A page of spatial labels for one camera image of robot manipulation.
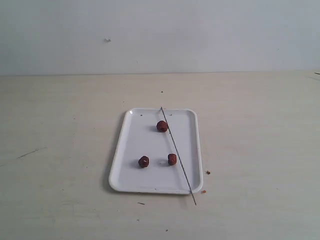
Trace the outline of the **red date top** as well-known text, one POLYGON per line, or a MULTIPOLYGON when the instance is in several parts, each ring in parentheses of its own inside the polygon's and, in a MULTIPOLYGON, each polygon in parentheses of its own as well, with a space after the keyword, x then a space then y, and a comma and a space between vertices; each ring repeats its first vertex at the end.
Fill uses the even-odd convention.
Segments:
POLYGON ((156 124, 156 129, 158 132, 165 133, 168 130, 168 123, 164 120, 160 120, 156 124))

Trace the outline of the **red date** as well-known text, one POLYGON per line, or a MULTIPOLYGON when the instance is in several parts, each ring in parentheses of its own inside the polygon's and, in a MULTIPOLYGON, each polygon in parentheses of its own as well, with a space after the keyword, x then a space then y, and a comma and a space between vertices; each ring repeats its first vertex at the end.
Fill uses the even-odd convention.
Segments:
POLYGON ((167 156, 167 162, 168 162, 168 165, 170 165, 170 166, 175 165, 177 163, 177 155, 174 153, 170 153, 167 156))
POLYGON ((145 155, 138 160, 138 165, 140 168, 146 168, 149 166, 149 164, 150 164, 150 159, 145 155))
POLYGON ((165 133, 168 130, 168 123, 164 120, 160 120, 156 124, 156 129, 158 132, 165 133))

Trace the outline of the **thin metal skewer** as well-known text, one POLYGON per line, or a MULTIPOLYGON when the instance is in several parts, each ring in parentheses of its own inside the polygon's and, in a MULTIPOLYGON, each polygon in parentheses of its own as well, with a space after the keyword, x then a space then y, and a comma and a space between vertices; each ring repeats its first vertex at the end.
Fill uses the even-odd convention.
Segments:
POLYGON ((188 176, 187 176, 185 167, 184 167, 183 162, 182 162, 182 160, 181 160, 180 153, 179 153, 179 151, 178 151, 178 148, 177 148, 175 139, 174 139, 173 134, 172 134, 172 131, 171 131, 171 127, 170 127, 170 125, 169 125, 169 122, 168 122, 168 120, 167 120, 165 111, 164 111, 164 109, 163 109, 162 106, 160 107, 160 110, 161 110, 161 112, 162 112, 162 114, 163 114, 163 117, 164 117, 164 120, 165 120, 165 122, 166 122, 166 124, 167 124, 167 128, 168 128, 168 131, 169 131, 169 135, 170 135, 170 137, 171 137, 173 146, 174 146, 175 151, 176 151, 176 153, 177 153, 177 157, 178 157, 180 166, 181 166, 181 168, 182 168, 182 171, 183 171, 185 180, 186 180, 186 182, 187 182, 187 185, 188 185, 189 192, 190 192, 190 194, 191 194, 192 200, 193 200, 193 202, 194 202, 194 205, 197 206, 198 204, 197 204, 196 198, 195 198, 194 193, 193 193, 193 190, 192 190, 192 188, 191 188, 190 181, 189 181, 189 179, 188 179, 188 176))

